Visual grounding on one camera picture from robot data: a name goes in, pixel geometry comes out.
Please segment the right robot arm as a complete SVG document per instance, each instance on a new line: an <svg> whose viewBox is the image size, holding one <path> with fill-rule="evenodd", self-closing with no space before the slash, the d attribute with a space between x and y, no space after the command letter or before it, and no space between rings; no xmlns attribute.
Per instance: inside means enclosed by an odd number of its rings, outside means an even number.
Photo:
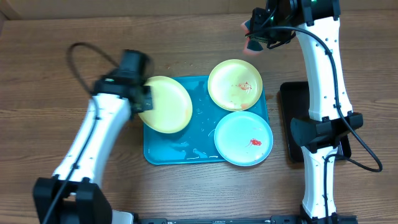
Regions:
<svg viewBox="0 0 398 224"><path fill-rule="evenodd" d="M342 139L363 125L346 93L340 58L338 0L267 1L253 9L246 28L246 50L258 53L262 44L274 49L298 38L307 72L308 115L287 123L301 148L305 193L296 223L357 223L355 216L336 212L333 200L335 161L350 158L338 147Z"/></svg>

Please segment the light blue plate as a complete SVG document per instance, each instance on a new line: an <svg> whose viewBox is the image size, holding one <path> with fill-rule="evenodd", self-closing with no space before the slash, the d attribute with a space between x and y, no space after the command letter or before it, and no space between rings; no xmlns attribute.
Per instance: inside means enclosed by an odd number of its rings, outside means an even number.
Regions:
<svg viewBox="0 0 398 224"><path fill-rule="evenodd" d="M217 124L215 147L227 162L249 167L264 161L273 147L273 133L261 116L238 111L226 115Z"/></svg>

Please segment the orange and dark green sponge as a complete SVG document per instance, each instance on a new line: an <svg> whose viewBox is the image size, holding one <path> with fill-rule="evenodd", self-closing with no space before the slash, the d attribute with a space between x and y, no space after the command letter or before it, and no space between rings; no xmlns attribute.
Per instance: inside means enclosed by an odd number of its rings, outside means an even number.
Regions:
<svg viewBox="0 0 398 224"><path fill-rule="evenodd" d="M249 34L250 30L250 20L247 20L241 24L241 27L245 31L246 34ZM243 52L246 55L258 55L263 51L263 47L259 42L251 40L249 37L246 37L246 42L244 44Z"/></svg>

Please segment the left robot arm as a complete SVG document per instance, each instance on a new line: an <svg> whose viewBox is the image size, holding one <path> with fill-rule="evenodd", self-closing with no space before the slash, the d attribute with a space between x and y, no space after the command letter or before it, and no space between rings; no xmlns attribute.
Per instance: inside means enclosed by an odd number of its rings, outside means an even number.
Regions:
<svg viewBox="0 0 398 224"><path fill-rule="evenodd" d="M112 209L101 190L104 168L126 122L152 109L150 58L125 50L114 68L88 87L67 50L72 74L89 93L87 113L80 130L51 178L40 177L33 188L41 223L137 223L132 212Z"/></svg>

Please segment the yellow-green plate with ketchup swirl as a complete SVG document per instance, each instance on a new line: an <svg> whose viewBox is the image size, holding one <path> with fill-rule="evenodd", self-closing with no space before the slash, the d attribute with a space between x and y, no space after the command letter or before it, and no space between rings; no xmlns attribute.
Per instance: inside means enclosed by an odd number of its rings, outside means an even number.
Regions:
<svg viewBox="0 0 398 224"><path fill-rule="evenodd" d="M140 119L160 133L172 134L184 129L193 114L187 90L170 77L155 76L147 80L152 94L151 110L139 113Z"/></svg>

